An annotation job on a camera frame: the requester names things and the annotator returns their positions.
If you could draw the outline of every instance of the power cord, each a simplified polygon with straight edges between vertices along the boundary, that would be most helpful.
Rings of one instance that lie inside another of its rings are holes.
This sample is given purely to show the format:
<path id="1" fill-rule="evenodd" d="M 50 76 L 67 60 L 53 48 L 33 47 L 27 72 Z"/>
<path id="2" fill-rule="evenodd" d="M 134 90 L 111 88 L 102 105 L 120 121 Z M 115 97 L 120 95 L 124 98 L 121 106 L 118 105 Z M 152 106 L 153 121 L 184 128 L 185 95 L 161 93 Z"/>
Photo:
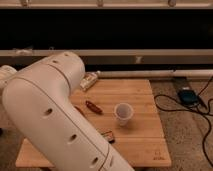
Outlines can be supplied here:
<path id="1" fill-rule="evenodd" d="M 208 88 L 209 84 L 212 82 L 213 80 L 213 76 L 208 80 L 207 84 L 201 89 L 201 91 L 199 93 L 197 93 L 197 96 L 201 99 L 200 95 Z M 157 99 L 160 98 L 160 97 L 166 97 L 172 101 L 174 101 L 175 103 L 177 103 L 178 105 L 182 106 L 183 108 L 178 108 L 178 109 L 165 109 L 165 108 L 162 108 L 161 106 L 159 106 L 157 104 Z M 203 137 L 203 140 L 202 140 L 202 150 L 203 150 L 203 153 L 204 153 L 204 156 L 205 158 L 207 159 L 208 163 L 211 165 L 211 167 L 213 168 L 213 161 L 210 160 L 209 158 L 209 155 L 207 153 L 207 150 L 206 150 L 206 140 L 208 138 L 208 136 L 210 135 L 211 131 L 212 131 L 212 123 L 211 121 L 209 120 L 208 116 L 212 117 L 213 114 L 210 113 L 211 112 L 211 103 L 213 101 L 213 99 L 209 99 L 208 100 L 208 105 L 205 106 L 206 108 L 206 112 L 203 112 L 199 109 L 199 106 L 201 105 L 202 107 L 204 107 L 204 102 L 202 101 L 202 104 L 199 102 L 198 104 L 194 105 L 194 106 L 186 106 L 186 105 L 183 105 L 181 104 L 178 100 L 176 100 L 175 98 L 173 97 L 170 97 L 166 94 L 158 94 L 154 97 L 155 99 L 155 102 L 156 102 L 156 106 L 158 109 L 164 111 L 164 112 L 180 112 L 180 111 L 188 111 L 188 112 L 192 112 L 192 113 L 195 113 L 195 114 L 198 114 L 200 116 L 202 116 L 208 123 L 208 130 L 207 132 L 205 133 L 204 137 Z"/>

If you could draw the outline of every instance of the floor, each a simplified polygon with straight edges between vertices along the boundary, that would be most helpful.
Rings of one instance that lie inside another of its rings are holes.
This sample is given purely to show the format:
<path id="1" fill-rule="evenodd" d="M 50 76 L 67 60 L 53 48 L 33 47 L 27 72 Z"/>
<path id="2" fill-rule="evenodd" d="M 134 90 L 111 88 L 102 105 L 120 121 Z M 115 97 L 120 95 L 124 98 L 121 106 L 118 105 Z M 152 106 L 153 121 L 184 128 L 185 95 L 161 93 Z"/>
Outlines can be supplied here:
<path id="1" fill-rule="evenodd" d="M 192 88 L 199 92 L 205 85 L 206 80 L 191 80 Z M 175 88 L 170 80 L 151 81 L 155 95 L 167 94 L 177 98 Z M 213 83 L 202 94 L 204 101 L 213 95 Z M 168 99 L 161 98 L 158 104 L 164 108 L 180 108 Z M 172 167 L 169 168 L 146 168 L 147 171 L 212 171 L 206 161 L 201 142 L 204 133 L 207 131 L 206 121 L 196 114 L 189 112 L 167 113 L 159 110 L 163 129 L 168 143 L 172 159 Z M 0 127 L 4 129 L 0 137 L 0 171 L 39 171 L 39 169 L 18 169 L 14 163 L 20 148 L 23 136 L 14 127 L 13 123 L 5 114 L 0 105 Z M 213 133 L 207 140 L 208 154 L 213 160 Z"/>

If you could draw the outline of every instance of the table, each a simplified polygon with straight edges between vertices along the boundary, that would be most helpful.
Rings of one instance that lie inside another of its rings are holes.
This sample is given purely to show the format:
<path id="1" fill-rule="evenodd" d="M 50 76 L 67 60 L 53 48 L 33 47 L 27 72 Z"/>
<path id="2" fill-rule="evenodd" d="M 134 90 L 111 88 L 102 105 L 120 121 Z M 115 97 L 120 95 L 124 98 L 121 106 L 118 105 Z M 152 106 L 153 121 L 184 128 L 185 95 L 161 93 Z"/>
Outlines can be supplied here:
<path id="1" fill-rule="evenodd" d="M 76 90 L 70 100 L 86 115 L 87 120 L 100 132 L 112 131 L 114 148 L 133 167 L 168 167 L 171 159 L 154 102 L 149 80 L 100 79 L 87 92 Z M 89 100 L 103 110 L 97 115 L 85 106 Z M 120 127 L 113 110 L 117 103 L 127 102 L 133 106 L 134 116 Z M 16 167 L 54 167 L 32 144 L 24 139 Z"/>

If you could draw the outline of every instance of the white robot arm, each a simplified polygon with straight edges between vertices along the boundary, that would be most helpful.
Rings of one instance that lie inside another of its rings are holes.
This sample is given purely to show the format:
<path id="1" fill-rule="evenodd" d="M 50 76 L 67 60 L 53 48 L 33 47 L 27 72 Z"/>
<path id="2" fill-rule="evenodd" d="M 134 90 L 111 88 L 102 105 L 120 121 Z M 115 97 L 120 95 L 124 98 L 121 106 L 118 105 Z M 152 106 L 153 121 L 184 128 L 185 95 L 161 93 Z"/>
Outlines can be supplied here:
<path id="1" fill-rule="evenodd" d="M 44 58 L 9 81 L 4 108 L 60 171 L 133 171 L 70 103 L 84 74 L 83 62 L 71 52 Z"/>

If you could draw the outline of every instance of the paper cup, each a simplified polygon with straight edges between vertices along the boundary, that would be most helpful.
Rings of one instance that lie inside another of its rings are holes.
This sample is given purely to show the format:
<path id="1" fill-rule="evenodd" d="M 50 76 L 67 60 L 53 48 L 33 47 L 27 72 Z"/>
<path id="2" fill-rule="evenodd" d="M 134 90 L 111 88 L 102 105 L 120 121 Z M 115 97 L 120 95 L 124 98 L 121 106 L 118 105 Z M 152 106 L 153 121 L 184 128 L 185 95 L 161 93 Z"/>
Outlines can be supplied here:
<path id="1" fill-rule="evenodd" d="M 133 108 L 128 103 L 119 103 L 114 108 L 116 120 L 120 126 L 124 126 L 133 116 Z"/>

